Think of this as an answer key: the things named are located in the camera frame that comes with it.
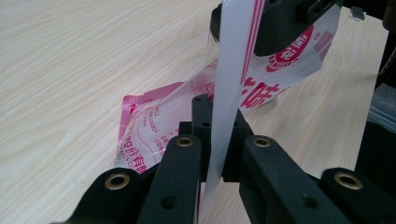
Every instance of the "plastic packaging film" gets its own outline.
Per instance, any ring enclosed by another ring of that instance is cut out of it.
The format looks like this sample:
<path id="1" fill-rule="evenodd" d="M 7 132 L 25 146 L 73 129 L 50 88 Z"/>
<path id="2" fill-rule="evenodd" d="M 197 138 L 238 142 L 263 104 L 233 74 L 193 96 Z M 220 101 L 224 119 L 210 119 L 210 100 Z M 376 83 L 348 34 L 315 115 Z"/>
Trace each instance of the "plastic packaging film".
<path id="1" fill-rule="evenodd" d="M 263 5 L 264 0 L 223 1 L 213 101 L 212 149 L 200 223 L 205 223 L 216 196 Z"/>
<path id="2" fill-rule="evenodd" d="M 337 30 L 340 7 L 334 5 L 287 48 L 264 57 L 251 55 L 263 4 L 263 0 L 223 1 L 218 60 L 184 83 L 123 99 L 114 166 L 142 174 L 161 161 L 168 141 L 178 134 L 178 124 L 191 120 L 191 107 L 185 105 L 197 95 L 213 96 L 216 83 L 212 155 L 201 223 L 216 195 L 236 108 L 244 113 L 266 104 L 317 71 Z"/>

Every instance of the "printed logo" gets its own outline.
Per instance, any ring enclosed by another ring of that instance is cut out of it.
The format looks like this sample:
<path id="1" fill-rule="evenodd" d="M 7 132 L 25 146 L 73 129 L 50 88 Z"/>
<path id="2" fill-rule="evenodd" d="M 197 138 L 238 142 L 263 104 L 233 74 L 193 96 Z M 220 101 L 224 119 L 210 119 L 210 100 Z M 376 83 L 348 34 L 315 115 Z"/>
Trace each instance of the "printed logo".
<path id="1" fill-rule="evenodd" d="M 320 33 L 316 33 L 315 36 L 314 36 L 314 40 L 317 40 L 319 38 L 320 38 Z"/>
<path id="2" fill-rule="evenodd" d="M 287 67 L 292 63 L 297 62 L 299 60 L 298 56 L 300 56 L 300 54 L 304 51 L 313 31 L 314 25 L 311 25 L 287 48 L 274 55 L 271 55 L 269 58 L 269 63 L 266 67 L 267 72 L 275 72 L 283 67 Z"/>

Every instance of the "plastic sachet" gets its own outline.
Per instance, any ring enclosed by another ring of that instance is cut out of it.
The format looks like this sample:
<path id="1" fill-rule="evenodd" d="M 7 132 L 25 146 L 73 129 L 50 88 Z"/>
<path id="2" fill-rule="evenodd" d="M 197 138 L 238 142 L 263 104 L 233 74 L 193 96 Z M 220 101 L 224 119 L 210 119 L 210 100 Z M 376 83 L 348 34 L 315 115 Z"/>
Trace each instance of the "plastic sachet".
<path id="1" fill-rule="evenodd" d="M 332 6 L 287 48 L 259 57 L 253 55 L 243 82 L 239 109 L 247 112 L 272 101 L 293 84 L 322 66 L 338 27 L 341 8 Z M 125 96 L 120 138 L 114 166 L 139 174 L 161 161 L 181 121 L 191 120 L 191 99 L 213 96 L 217 61 L 184 83 L 175 83 L 141 96 Z"/>

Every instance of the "light wood grain surface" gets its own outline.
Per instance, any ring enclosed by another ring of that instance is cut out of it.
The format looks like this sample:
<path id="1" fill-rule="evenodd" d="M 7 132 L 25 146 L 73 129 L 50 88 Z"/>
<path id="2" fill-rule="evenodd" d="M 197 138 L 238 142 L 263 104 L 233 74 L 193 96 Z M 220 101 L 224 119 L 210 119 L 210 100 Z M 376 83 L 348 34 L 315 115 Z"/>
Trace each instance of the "light wood grain surface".
<path id="1" fill-rule="evenodd" d="M 112 167 L 121 100 L 205 65 L 206 1 L 0 2 L 0 223 L 69 218 Z M 343 11 L 324 66 L 246 114 L 309 174 L 353 169 L 387 32 Z M 221 184 L 211 223 L 248 223 Z"/>

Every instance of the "black machine part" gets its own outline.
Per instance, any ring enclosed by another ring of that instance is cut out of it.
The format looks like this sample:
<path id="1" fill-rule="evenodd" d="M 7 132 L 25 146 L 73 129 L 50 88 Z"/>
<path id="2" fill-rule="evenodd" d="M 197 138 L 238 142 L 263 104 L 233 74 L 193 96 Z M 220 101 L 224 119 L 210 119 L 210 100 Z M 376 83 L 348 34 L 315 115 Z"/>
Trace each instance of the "black machine part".
<path id="1" fill-rule="evenodd" d="M 208 102 L 207 95 L 192 100 L 194 113 L 203 117 L 180 122 L 159 164 L 142 175 L 123 168 L 103 173 L 65 223 L 197 223 L 210 145 L 191 133 L 193 126 L 211 126 Z M 274 139 L 253 135 L 244 122 L 238 113 L 233 133 L 247 136 L 230 144 L 222 176 L 240 183 L 251 223 L 396 223 L 396 201 L 364 176 L 335 168 L 317 180 Z"/>
<path id="2" fill-rule="evenodd" d="M 385 29 L 396 33 L 396 1 L 388 0 L 382 25 Z"/>
<path id="3" fill-rule="evenodd" d="M 350 10 L 352 11 L 352 17 L 353 18 L 364 20 L 365 17 L 364 17 L 363 8 L 352 6 Z"/>
<path id="4" fill-rule="evenodd" d="M 267 56 L 289 46 L 317 21 L 336 0 L 267 0 L 265 1 L 254 54 Z M 212 11 L 210 31 L 219 41 L 221 4 Z"/>

